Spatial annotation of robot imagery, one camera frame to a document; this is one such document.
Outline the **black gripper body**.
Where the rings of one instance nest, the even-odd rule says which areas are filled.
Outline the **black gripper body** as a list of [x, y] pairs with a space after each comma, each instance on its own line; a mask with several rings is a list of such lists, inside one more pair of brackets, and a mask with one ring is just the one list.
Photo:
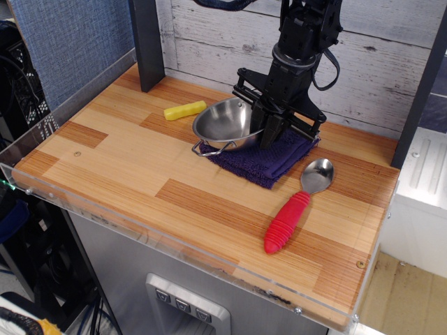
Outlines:
[[267, 116], [279, 114], [287, 120], [287, 128], [315, 140], [326, 116], [309, 98], [308, 91], [320, 59], [313, 57], [312, 61], [295, 67], [274, 59], [267, 75], [240, 68], [233, 93], [251, 108], [256, 101], [262, 101]]

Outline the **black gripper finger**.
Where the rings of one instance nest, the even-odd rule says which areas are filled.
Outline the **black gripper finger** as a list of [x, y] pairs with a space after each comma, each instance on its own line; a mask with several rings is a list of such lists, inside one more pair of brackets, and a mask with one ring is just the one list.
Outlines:
[[255, 133], [261, 131], [265, 128], [266, 122], [266, 109], [261, 100], [256, 101], [252, 105], [251, 109], [251, 122], [250, 122], [250, 131], [251, 133]]
[[260, 142], [261, 149], [269, 149], [272, 143], [288, 127], [288, 122], [279, 114], [270, 114], [264, 124], [263, 135]]

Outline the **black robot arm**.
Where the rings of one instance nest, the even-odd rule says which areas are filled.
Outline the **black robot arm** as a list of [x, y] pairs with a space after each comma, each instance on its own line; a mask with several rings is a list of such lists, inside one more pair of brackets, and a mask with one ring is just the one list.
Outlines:
[[233, 93], [251, 105], [251, 131], [261, 131], [260, 147], [268, 149], [287, 129], [315, 140], [326, 116], [310, 100], [316, 70], [326, 56], [339, 70], [329, 50], [343, 28], [341, 1], [282, 1], [280, 37], [272, 49], [268, 74], [246, 68], [237, 72]]

